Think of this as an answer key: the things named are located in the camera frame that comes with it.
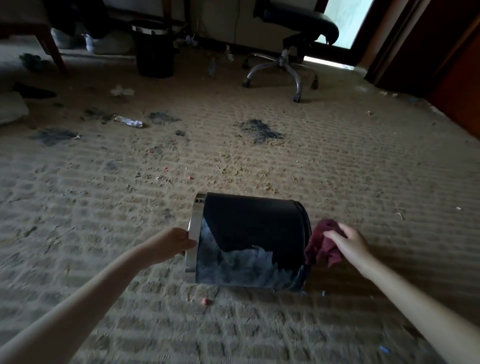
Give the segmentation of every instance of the office chair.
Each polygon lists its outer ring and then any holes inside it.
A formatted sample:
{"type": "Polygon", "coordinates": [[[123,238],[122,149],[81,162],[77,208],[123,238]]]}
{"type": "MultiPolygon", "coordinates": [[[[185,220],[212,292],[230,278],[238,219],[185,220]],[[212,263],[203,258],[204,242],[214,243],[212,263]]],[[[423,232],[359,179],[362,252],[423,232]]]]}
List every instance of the office chair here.
{"type": "Polygon", "coordinates": [[[266,58],[272,62],[261,63],[254,66],[250,70],[247,78],[243,81],[242,86],[248,87],[253,74],[263,68],[281,67],[295,78],[297,93],[293,101],[299,102],[302,90],[301,79],[299,74],[295,72],[291,66],[300,67],[315,74],[315,79],[312,82],[313,89],[318,88],[318,76],[313,68],[299,63],[288,62],[290,47],[295,46],[297,48],[297,57],[303,59],[308,49],[312,47],[313,42],[315,42],[320,35],[325,36],[327,44],[334,44],[338,39],[337,26],[321,12],[299,8],[293,5],[270,3],[270,0],[256,0],[253,17],[259,17],[266,23],[278,24],[291,30],[299,31],[300,33],[283,39],[283,51],[278,58],[262,53],[250,53],[242,64],[243,69],[250,68],[248,59],[251,57],[266,58]]]}

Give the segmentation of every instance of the person's right arm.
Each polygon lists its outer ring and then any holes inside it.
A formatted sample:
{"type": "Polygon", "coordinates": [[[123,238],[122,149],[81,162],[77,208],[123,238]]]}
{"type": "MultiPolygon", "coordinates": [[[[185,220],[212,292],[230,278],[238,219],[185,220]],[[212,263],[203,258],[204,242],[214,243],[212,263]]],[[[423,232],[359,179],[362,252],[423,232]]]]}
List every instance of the person's right arm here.
{"type": "Polygon", "coordinates": [[[339,226],[347,238],[335,231],[327,231],[324,235],[337,244],[363,276],[375,283],[448,363],[480,362],[480,329],[477,326],[376,259],[358,231],[344,224],[339,226]]]}

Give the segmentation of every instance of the trash can lying on its side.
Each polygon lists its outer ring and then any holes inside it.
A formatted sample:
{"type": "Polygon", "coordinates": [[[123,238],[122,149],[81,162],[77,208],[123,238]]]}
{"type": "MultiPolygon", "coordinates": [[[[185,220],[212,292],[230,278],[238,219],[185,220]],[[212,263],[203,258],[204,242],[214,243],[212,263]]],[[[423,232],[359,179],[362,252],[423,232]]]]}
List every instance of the trash can lying on its side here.
{"type": "Polygon", "coordinates": [[[153,20],[133,20],[131,24],[138,72],[146,77],[171,77],[174,53],[169,27],[153,20]]]}
{"type": "Polygon", "coordinates": [[[197,194],[185,254],[185,280],[301,291],[310,272],[312,230],[301,203],[231,194],[197,194]]]}

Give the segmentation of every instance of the hand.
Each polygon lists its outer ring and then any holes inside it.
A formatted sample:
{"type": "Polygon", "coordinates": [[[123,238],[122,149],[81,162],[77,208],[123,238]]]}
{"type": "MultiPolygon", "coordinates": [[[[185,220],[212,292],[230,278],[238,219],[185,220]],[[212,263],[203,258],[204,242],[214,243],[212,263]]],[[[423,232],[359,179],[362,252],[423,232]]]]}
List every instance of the hand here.
{"type": "Polygon", "coordinates": [[[196,244],[195,240],[188,238],[188,231],[171,228],[152,236],[137,248],[143,252],[146,268],[165,262],[185,250],[192,249],[196,244]]]}
{"type": "Polygon", "coordinates": [[[362,273],[365,263],[373,258],[368,250],[367,241],[363,235],[354,228],[342,223],[339,223],[338,226],[343,230],[347,238],[344,238],[336,231],[326,231],[324,232],[324,236],[332,239],[345,258],[362,273]]]}

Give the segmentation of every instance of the metal rim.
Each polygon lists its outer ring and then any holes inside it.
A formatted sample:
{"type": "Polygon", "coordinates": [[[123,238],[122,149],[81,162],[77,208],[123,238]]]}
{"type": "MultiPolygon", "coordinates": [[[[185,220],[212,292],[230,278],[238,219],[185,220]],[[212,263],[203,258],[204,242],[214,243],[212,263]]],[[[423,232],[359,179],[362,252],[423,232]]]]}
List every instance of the metal rim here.
{"type": "Polygon", "coordinates": [[[136,26],[136,25],[132,25],[132,30],[134,32],[151,34],[155,36],[157,35],[162,36],[162,35],[168,34],[168,29],[149,29],[149,28],[143,28],[141,26],[136,26]]]}
{"type": "MultiPolygon", "coordinates": [[[[206,194],[198,193],[192,207],[192,217],[188,224],[188,238],[197,243],[200,239],[200,228],[204,216],[206,194]]],[[[198,244],[185,252],[185,281],[188,283],[197,282],[197,254],[198,244]]]]}

